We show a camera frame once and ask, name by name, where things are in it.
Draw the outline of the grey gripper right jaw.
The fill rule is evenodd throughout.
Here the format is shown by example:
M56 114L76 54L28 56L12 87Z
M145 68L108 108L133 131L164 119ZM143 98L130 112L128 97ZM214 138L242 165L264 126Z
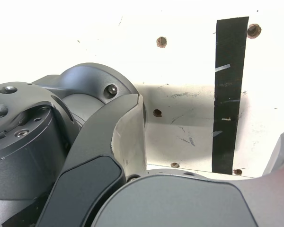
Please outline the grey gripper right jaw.
M284 133L276 150L284 154ZM94 227L284 227L284 162L244 180L149 175L117 190Z

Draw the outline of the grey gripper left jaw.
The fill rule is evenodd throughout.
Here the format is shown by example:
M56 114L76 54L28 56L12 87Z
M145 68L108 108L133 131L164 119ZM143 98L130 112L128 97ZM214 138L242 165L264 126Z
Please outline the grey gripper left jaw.
M83 125L37 225L90 226L127 177L145 170L143 97L123 95L101 107Z

